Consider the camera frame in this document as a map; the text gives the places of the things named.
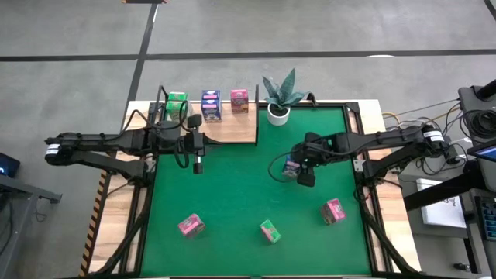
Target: white pot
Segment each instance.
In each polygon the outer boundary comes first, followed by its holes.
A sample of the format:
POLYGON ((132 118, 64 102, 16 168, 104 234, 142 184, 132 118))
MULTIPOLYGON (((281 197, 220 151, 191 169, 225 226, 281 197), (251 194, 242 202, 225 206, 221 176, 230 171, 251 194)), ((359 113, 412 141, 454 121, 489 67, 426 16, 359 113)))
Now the white pot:
POLYGON ((270 112, 270 106, 271 105, 272 104, 269 104, 269 106, 267 107, 267 119, 269 120, 270 124, 272 124, 274 126, 282 126, 282 125, 286 124, 286 122, 289 119, 289 112, 291 111, 291 108, 288 108, 288 111, 286 112, 285 115, 276 116, 276 115, 273 115, 272 112, 270 112))

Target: pink snack box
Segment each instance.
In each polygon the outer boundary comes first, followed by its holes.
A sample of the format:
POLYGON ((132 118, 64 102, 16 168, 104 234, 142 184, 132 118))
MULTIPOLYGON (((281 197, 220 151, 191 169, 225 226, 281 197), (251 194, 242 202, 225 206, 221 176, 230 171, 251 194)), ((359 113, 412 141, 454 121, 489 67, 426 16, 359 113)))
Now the pink snack box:
POLYGON ((191 214, 186 220, 177 225, 184 236, 191 238, 205 229, 205 224, 196 214, 191 214))
POLYGON ((335 198, 326 202, 320 209, 327 225, 333 224, 346 218, 339 199, 335 198))
POLYGON ((248 91, 246 89, 231 90, 231 109, 233 113, 248 113, 248 91))

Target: potted plant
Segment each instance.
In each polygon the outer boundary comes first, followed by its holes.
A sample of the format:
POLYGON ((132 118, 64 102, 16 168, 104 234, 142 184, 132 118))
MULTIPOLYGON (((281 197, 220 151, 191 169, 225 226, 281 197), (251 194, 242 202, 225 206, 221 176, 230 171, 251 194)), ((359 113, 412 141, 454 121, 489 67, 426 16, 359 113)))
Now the potted plant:
POLYGON ((269 97, 265 98, 269 104, 267 119, 272 125, 284 125, 289 119, 291 105, 297 104, 309 92, 293 92, 295 69, 291 70, 280 87, 276 83, 274 87, 266 77, 263 77, 263 82, 269 94, 269 97))

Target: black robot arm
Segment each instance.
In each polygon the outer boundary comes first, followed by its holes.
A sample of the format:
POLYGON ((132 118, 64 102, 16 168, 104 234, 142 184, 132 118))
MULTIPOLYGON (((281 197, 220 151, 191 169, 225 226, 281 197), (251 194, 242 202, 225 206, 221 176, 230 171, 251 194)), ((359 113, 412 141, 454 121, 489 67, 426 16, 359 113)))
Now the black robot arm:
POLYGON ((359 181, 362 185, 374 184, 384 177, 388 170, 405 167, 418 157, 438 157, 447 152, 449 145, 444 141, 441 131, 431 125, 409 126, 389 132, 360 135, 357 133, 337 133, 320 136, 306 133, 305 140, 291 149, 292 159, 301 165, 297 182, 304 186, 315 185, 313 167, 348 160, 365 150, 379 150, 400 147, 380 160, 365 160, 359 181))
POLYGON ((125 179, 140 180, 146 177, 148 166, 142 160, 123 161, 104 154, 122 151, 131 156, 143 157, 147 154, 174 154, 181 167, 189 165, 188 154, 195 156, 194 173, 203 172, 201 157, 205 146, 220 144, 198 131, 202 124, 201 115, 188 117, 187 132, 181 136, 181 126, 176 122, 162 121, 142 129, 128 130, 119 135, 61 133, 45 140, 48 145, 45 160, 54 166, 83 164, 121 174, 125 179), (181 163, 178 154, 183 154, 181 163))

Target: green snack box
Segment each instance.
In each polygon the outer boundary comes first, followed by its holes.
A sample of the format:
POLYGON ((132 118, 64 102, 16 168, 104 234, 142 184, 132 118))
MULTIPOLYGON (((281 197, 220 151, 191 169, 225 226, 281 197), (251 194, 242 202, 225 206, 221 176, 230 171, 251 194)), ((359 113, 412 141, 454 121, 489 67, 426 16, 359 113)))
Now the green snack box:
POLYGON ((270 243, 275 244, 279 239, 281 239, 281 234, 276 230, 276 227, 272 224, 272 222, 267 219, 263 221, 260 225, 263 234, 267 237, 270 243))
MULTIPOLYGON (((181 109, 181 104, 182 101, 168 101, 165 109, 167 110, 167 115, 170 117, 170 120, 172 121, 178 121, 180 120, 179 117, 179 110, 181 109)), ((188 114, 188 107, 189 104, 185 104, 183 106, 183 113, 188 114)))
POLYGON ((187 101, 188 93, 184 92, 169 92, 168 101, 187 101))

